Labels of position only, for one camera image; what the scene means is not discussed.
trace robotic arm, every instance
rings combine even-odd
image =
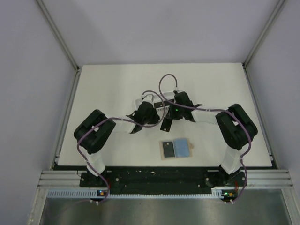
[[[188,94],[184,91],[174,91],[173,102],[198,108],[201,105],[193,105],[189,99]],[[257,135],[257,127],[246,114],[244,109],[239,104],[234,104],[228,109],[224,109],[232,113],[245,127],[251,140]],[[219,166],[219,179],[224,184],[231,183],[232,179],[240,172],[240,156],[244,153],[244,146],[248,143],[248,138],[245,131],[240,125],[236,125],[233,118],[226,112],[210,111],[210,110],[192,110],[177,105],[170,105],[168,114],[163,120],[161,130],[169,131],[171,128],[172,120],[186,119],[191,122],[206,122],[220,127],[222,136],[227,143],[225,157]]]
[[[100,110],[94,110],[75,130],[74,137],[79,142],[79,140],[88,131],[94,128],[94,126],[108,118],[109,117],[106,117]],[[103,163],[100,150],[103,148],[112,132],[127,132],[135,134],[142,129],[141,126],[136,125],[135,123],[141,125],[157,124],[160,120],[160,117],[154,108],[153,95],[146,95],[138,109],[131,115],[121,116],[118,118],[120,118],[120,120],[107,120],[101,126],[93,130],[80,143],[80,145],[85,149],[82,150],[82,152],[85,154],[88,162],[99,173],[102,173],[105,170],[105,164]],[[93,175],[98,176],[89,165],[87,165],[87,168]]]

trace black mounting plate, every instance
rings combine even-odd
[[[137,167],[108,166],[102,175],[110,184],[111,194],[210,194],[206,178],[218,175],[218,168],[207,167]],[[244,173],[240,172],[234,181],[242,186]],[[105,187],[105,183],[89,172],[81,174],[81,187]]]

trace cable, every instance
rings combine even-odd
[[[238,184],[238,182],[236,180],[234,181],[234,185],[235,185],[234,191],[237,193],[238,190],[239,190],[239,184]]]
[[[77,170],[76,174],[77,174],[77,176],[78,176],[78,177],[80,177],[80,178],[81,178],[81,176],[79,176],[79,174],[78,174],[78,170]]]
[[[101,126],[102,124],[104,124],[106,121],[108,121],[108,120],[121,120],[121,121],[126,121],[126,122],[129,122],[129,123],[134,123],[134,124],[136,124],[136,125],[138,125],[138,126],[141,126],[141,127],[143,127],[143,128],[152,128],[152,127],[155,127],[155,126],[157,126],[163,119],[164,119],[164,117],[165,117],[165,112],[166,112],[166,109],[165,109],[165,103],[164,103],[164,100],[160,97],[160,95],[159,94],[157,94],[155,91],[152,91],[152,90],[147,90],[147,91],[144,91],[143,92],[143,94],[144,93],[146,93],[146,92],[151,92],[151,93],[154,93],[155,95],[157,95],[159,98],[160,98],[160,100],[162,101],[162,105],[163,105],[163,107],[164,107],[164,114],[163,114],[163,116],[160,118],[160,120],[158,121],[158,123],[157,124],[154,124],[154,125],[149,125],[149,126],[146,126],[146,125],[142,125],[142,124],[139,124],[139,123],[137,123],[137,122],[135,122],[135,121],[132,121],[132,120],[127,120],[127,119],[121,119],[121,118],[118,118],[118,117],[110,117],[110,118],[107,118],[107,119],[105,119],[105,120],[103,120],[103,121],[101,121],[100,123],[98,123],[97,125],[95,125],[92,129],[90,129],[87,133],[85,133],[80,139],[79,139],[79,141],[78,141],[78,143],[77,143],[77,150],[78,150],[78,152],[80,153],[80,155],[85,159],[85,161],[86,161],[86,163],[87,163],[87,165],[90,167],[90,169],[92,170],[92,171],[94,171],[103,181],[104,181],[104,183],[106,184],[106,186],[107,186],[107,192],[106,192],[106,195],[105,195],[105,197],[104,197],[104,199],[101,201],[101,202],[103,202],[103,201],[105,201],[106,199],[107,199],[107,197],[109,196],[109,190],[110,190],[110,188],[109,188],[109,184],[108,184],[108,182],[106,181],[106,179],[89,163],[89,161],[88,161],[88,159],[86,158],[86,156],[85,156],[85,154],[80,150],[80,144],[81,144],[81,142],[91,133],[91,132],[93,132],[96,128],[98,128],[99,126]]]
[[[180,104],[177,104],[177,103],[172,102],[172,101],[170,101],[169,99],[167,99],[167,98],[163,95],[163,93],[162,93],[162,91],[161,91],[161,82],[163,81],[163,79],[164,79],[166,76],[172,76],[172,77],[175,79],[175,82],[176,82],[176,87],[175,87],[175,88],[176,88],[176,89],[178,88],[178,82],[177,82],[177,79],[176,79],[176,77],[175,77],[173,74],[166,74],[166,75],[164,75],[164,76],[160,79],[160,81],[159,81],[158,90],[159,90],[159,93],[160,93],[161,97],[162,97],[165,101],[167,101],[167,102],[170,103],[170,104],[173,104],[173,105],[176,105],[176,106],[179,106],[179,107],[182,107],[182,108],[186,108],[186,109],[200,110],[200,111],[207,111],[207,109],[202,109],[202,108],[196,108],[196,107],[189,107],[189,106],[185,106],[185,105],[180,105]],[[244,185],[243,185],[243,187],[242,187],[242,189],[241,189],[241,191],[240,191],[240,194],[236,197],[235,200],[233,200],[233,203],[234,203],[234,202],[239,198],[239,196],[244,192],[244,189],[245,189],[245,186],[246,186],[246,183],[247,183],[247,180],[248,180],[247,170],[246,170],[246,167],[245,167],[245,165],[244,165],[244,163],[243,163],[243,157],[250,151],[252,140],[251,140],[251,137],[250,137],[248,131],[247,131],[246,128],[244,127],[244,125],[243,125],[243,124],[238,120],[238,118],[236,118],[231,112],[229,112],[228,110],[224,110],[224,109],[209,109],[209,111],[211,111],[211,112],[224,112],[224,113],[227,113],[228,115],[230,115],[230,116],[231,116],[231,117],[232,117],[232,118],[240,125],[240,127],[241,127],[242,130],[245,132],[245,134],[246,134],[246,136],[247,136],[247,139],[248,139],[248,149],[247,149],[243,154],[241,154],[241,156],[240,156],[240,163],[241,163],[241,165],[243,166],[243,168],[244,168],[244,170],[245,170],[245,182],[244,182]]]

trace blue sponge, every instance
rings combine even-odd
[[[175,157],[189,157],[189,145],[187,138],[178,138],[173,140]]]

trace white tabletop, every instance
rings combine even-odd
[[[246,166],[271,166],[269,153],[258,122],[248,83],[240,63],[139,64],[83,66],[62,145],[59,165],[86,165],[76,150],[75,129],[95,109],[109,116],[133,112],[134,100],[145,90],[158,92],[164,74],[174,74],[178,87],[203,107],[240,104],[258,128]],[[172,91],[174,80],[166,77],[162,91]],[[136,134],[112,133],[102,148],[105,165],[113,166],[219,166],[226,143],[216,125],[174,120],[169,133],[143,128]],[[194,145],[193,156],[162,160],[159,141],[186,137]]]

